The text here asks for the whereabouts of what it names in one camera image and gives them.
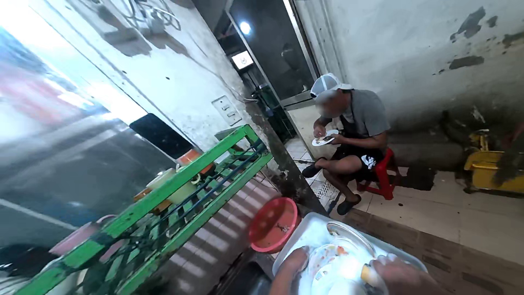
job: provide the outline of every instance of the metal door frame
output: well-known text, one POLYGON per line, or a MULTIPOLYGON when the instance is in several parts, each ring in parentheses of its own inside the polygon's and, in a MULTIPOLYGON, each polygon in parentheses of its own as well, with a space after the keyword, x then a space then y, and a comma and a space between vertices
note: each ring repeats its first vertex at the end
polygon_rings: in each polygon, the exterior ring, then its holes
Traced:
MULTIPOLYGON (((312 105, 315 104, 313 99, 309 95, 309 91, 305 91, 305 92, 299 93, 299 94, 297 94, 295 96, 288 97, 286 99, 280 100, 280 98, 278 97, 278 95, 277 95, 273 85, 271 84, 271 82, 267 78, 266 73, 264 72, 263 68, 260 66, 260 63, 258 62, 256 56, 253 54, 253 51, 249 47, 249 44, 247 43, 246 39, 244 38, 244 34, 242 33, 242 31, 238 27, 237 23, 235 22, 235 20, 231 16, 230 9, 231 9, 231 6, 233 5, 233 1, 234 0, 227 0, 226 5, 224 7, 224 11, 226 12, 227 17, 230 19, 231 24, 233 24, 233 26, 235 27, 235 30, 237 31, 238 35, 240 36, 242 42, 244 43, 244 46, 246 46, 247 51, 251 55, 251 58, 253 59, 253 61, 257 65, 258 69, 262 73, 262 76, 264 77, 264 79, 268 83, 271 91, 273 92, 273 95, 275 95, 275 97, 278 100, 278 103, 284 109, 284 113, 286 114, 286 116, 288 117, 289 121, 293 125, 293 128, 295 129, 295 132, 300 137, 300 139, 304 142, 306 150, 308 151, 308 153, 311 156, 313 156, 313 154, 309 150, 308 145, 305 144, 304 138, 300 134, 299 129, 297 128, 297 126, 293 122, 293 119, 291 118, 291 116, 288 113, 288 110, 300 109, 300 108, 312 106, 312 105)), ((316 80, 319 77, 318 66, 316 65, 316 60, 315 60, 314 55, 313 55, 313 53, 311 51, 311 48, 309 46, 308 39, 307 39, 307 36, 304 33, 304 29, 302 27, 302 24, 300 23, 300 19, 298 17, 297 9, 296 9, 296 7, 294 5, 294 2, 293 2, 293 0, 282 0, 282 1, 284 3, 284 6, 286 7, 286 11, 288 12, 289 19, 291 21, 291 25, 293 26, 293 30, 295 31, 295 35, 297 37, 297 40, 298 40, 298 42, 300 44, 300 48, 302 49, 302 54, 304 54, 304 58, 306 60, 306 63, 308 64, 308 68, 309 68, 310 74, 313 77, 313 80, 316 80)))

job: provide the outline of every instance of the metal shelf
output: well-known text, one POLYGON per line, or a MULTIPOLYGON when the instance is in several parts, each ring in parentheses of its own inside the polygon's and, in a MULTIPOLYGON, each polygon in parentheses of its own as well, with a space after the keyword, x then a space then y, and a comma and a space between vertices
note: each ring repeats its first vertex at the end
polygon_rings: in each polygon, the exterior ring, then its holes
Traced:
POLYGON ((98 233, 62 256, 49 269, 36 275, 16 294, 46 294, 79 271, 85 272, 85 278, 69 294, 131 294, 271 158, 271 153, 249 125, 239 127, 162 186, 124 210, 98 233), (250 143, 249 149, 235 151, 233 146, 243 138, 250 143), (182 203, 171 204, 157 215, 151 213, 226 152, 230 155, 216 167, 216 174, 202 179, 196 191, 182 203), (118 251, 107 261, 100 261, 100 257, 118 241, 122 243, 118 251))

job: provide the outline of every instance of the gray t-shirt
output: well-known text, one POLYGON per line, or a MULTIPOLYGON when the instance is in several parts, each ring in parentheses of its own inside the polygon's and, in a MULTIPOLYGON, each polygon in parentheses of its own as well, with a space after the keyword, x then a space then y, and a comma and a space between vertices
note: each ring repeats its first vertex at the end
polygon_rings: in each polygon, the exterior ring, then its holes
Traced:
POLYGON ((390 128, 386 118, 386 108, 373 91, 353 89, 351 105, 342 116, 349 123, 356 123, 356 131, 362 137, 375 136, 390 128))

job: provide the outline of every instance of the light switch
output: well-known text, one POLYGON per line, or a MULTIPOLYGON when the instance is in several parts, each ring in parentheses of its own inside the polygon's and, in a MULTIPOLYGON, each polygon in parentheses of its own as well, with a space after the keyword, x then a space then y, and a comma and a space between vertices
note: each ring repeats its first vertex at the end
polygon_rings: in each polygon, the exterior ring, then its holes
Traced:
POLYGON ((211 103, 230 126, 233 126, 236 122, 242 120, 226 96, 215 99, 211 103))

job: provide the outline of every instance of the sink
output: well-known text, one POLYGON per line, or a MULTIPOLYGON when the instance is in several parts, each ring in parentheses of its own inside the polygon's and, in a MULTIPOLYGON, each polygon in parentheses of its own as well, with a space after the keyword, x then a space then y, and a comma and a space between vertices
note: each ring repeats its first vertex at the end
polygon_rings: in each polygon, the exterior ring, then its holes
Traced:
POLYGON ((271 255, 248 250, 233 263, 210 295, 267 295, 274 279, 271 255))
POLYGON ((267 295, 271 279, 254 261, 247 263, 224 289, 224 294, 267 295))

